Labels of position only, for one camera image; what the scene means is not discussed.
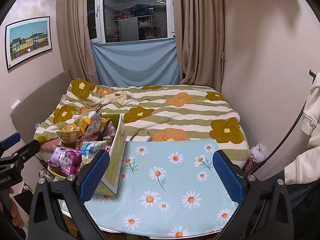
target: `window glass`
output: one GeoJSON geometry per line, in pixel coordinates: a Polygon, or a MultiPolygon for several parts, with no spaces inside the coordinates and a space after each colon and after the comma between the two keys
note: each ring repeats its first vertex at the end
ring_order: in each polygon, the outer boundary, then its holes
{"type": "Polygon", "coordinates": [[[95,0],[87,0],[88,29],[90,40],[97,38],[95,0]]]}
{"type": "Polygon", "coordinates": [[[103,0],[106,42],[168,37],[166,0],[103,0]]]}

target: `screw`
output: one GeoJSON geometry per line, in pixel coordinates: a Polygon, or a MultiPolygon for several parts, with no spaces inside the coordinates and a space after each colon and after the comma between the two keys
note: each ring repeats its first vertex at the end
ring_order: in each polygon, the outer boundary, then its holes
{"type": "Polygon", "coordinates": [[[279,185],[283,185],[284,184],[284,181],[282,179],[278,179],[277,182],[278,182],[279,185]]]}
{"type": "Polygon", "coordinates": [[[69,175],[69,176],[67,177],[67,180],[73,181],[73,180],[75,180],[75,178],[76,178],[76,176],[75,176],[74,174],[71,174],[71,175],[69,175]]]}
{"type": "Polygon", "coordinates": [[[249,181],[255,181],[256,177],[250,174],[250,175],[248,175],[248,180],[249,181]]]}
{"type": "Polygon", "coordinates": [[[45,182],[45,179],[44,179],[44,178],[41,178],[41,179],[38,180],[38,183],[39,183],[39,184],[44,184],[44,182],[45,182]]]}

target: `human hand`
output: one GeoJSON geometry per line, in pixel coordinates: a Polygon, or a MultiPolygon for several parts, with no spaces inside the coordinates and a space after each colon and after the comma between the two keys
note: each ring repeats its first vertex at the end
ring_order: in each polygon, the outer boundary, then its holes
{"type": "MultiPolygon", "coordinates": [[[[14,190],[12,187],[9,188],[9,192],[10,194],[13,194],[14,193],[14,190]]],[[[0,201],[0,211],[2,212],[3,211],[3,207],[2,207],[2,204],[1,204],[1,201],[0,201]]],[[[16,205],[16,203],[14,202],[14,200],[11,198],[11,210],[10,210],[10,214],[12,216],[12,224],[16,227],[19,227],[19,228],[23,228],[24,226],[24,222],[23,222],[23,219],[19,213],[19,209],[16,205]]]]}

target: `framed picture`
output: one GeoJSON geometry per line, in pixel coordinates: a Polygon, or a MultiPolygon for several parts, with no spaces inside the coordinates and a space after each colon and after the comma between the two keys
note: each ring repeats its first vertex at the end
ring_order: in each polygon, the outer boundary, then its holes
{"type": "Polygon", "coordinates": [[[5,27],[5,57],[7,69],[52,49],[50,16],[9,24],[5,27]]]}

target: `blue sheet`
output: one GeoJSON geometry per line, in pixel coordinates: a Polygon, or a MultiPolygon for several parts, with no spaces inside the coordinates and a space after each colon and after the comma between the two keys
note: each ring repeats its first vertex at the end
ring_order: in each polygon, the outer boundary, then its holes
{"type": "Polygon", "coordinates": [[[100,84],[115,86],[180,83],[175,38],[92,43],[100,84]]]}
{"type": "Polygon", "coordinates": [[[173,237],[220,231],[236,206],[213,168],[217,149],[213,139],[127,142],[116,197],[94,195],[85,206],[98,226],[118,232],[173,237]]]}

